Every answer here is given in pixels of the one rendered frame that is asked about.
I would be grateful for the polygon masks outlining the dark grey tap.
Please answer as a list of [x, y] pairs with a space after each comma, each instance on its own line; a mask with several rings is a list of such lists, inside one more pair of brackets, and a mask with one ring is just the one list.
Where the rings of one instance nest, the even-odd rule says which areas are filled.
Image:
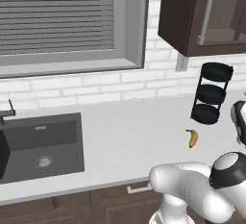
[[8, 116], [15, 116], [16, 115], [16, 111], [15, 109], [13, 108], [12, 106], [12, 101], [9, 99], [9, 104], [10, 104], [10, 109], [7, 110], [7, 111], [0, 111], [0, 127], [3, 127], [5, 126], [5, 120], [4, 118], [5, 117], [8, 117]]

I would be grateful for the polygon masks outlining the dark brown wall cupboard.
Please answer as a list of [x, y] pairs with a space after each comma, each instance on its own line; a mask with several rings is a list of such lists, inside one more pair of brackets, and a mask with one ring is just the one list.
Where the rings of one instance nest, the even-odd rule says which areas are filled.
[[195, 7], [195, 0], [161, 0], [158, 35], [179, 53], [189, 56], [188, 41]]

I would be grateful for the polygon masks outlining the dark grey sink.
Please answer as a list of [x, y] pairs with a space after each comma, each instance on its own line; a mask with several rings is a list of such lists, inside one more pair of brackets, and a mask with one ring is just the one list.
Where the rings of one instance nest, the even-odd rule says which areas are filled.
[[0, 185], [84, 171], [79, 112], [6, 120], [0, 126]]

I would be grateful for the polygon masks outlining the glass cupboard door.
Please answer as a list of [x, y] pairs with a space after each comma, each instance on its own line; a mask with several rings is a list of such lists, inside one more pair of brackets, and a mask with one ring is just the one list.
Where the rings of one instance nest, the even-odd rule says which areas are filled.
[[195, 0], [189, 56], [246, 53], [246, 0], [213, 0], [203, 45], [197, 43], [208, 0]]

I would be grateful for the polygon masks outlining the dark brown base cupboard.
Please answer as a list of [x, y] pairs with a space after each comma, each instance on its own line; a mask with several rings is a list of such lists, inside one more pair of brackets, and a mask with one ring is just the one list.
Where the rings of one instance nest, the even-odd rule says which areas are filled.
[[0, 224], [148, 224], [161, 198], [92, 206], [89, 191], [0, 207]]

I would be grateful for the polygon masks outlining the grey wall socket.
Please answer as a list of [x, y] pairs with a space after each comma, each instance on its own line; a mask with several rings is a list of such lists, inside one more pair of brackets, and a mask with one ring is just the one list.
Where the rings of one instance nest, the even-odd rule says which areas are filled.
[[178, 54], [176, 71], [187, 71], [189, 57], [183, 56], [181, 53]]

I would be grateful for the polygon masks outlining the grey window with blinds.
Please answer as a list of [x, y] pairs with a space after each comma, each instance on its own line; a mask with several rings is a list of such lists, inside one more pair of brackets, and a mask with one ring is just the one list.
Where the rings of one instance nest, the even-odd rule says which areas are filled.
[[141, 68], [149, 0], [0, 0], [0, 78]]

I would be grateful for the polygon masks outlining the dark brown drawer front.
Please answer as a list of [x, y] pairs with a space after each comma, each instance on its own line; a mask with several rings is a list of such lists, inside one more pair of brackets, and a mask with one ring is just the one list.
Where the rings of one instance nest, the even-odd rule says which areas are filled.
[[108, 204], [116, 201], [127, 201], [127, 200], [143, 198], [143, 197], [160, 199], [161, 194], [156, 193], [153, 190], [148, 190], [148, 191], [134, 193], [134, 194], [128, 194], [127, 192], [127, 186], [130, 186], [132, 188], [146, 187], [148, 183], [149, 183], [148, 181], [144, 181], [144, 182], [130, 183], [130, 184], [116, 186], [116, 187], [105, 187], [105, 188], [91, 190], [89, 192], [91, 205], [97, 206], [97, 205]]

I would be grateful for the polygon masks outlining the yellow banana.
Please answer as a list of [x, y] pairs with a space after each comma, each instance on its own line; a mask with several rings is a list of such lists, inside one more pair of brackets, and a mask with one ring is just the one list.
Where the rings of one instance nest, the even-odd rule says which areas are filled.
[[192, 148], [197, 140], [198, 140], [198, 133], [195, 130], [189, 130], [190, 132], [190, 140], [189, 140], [189, 147]]

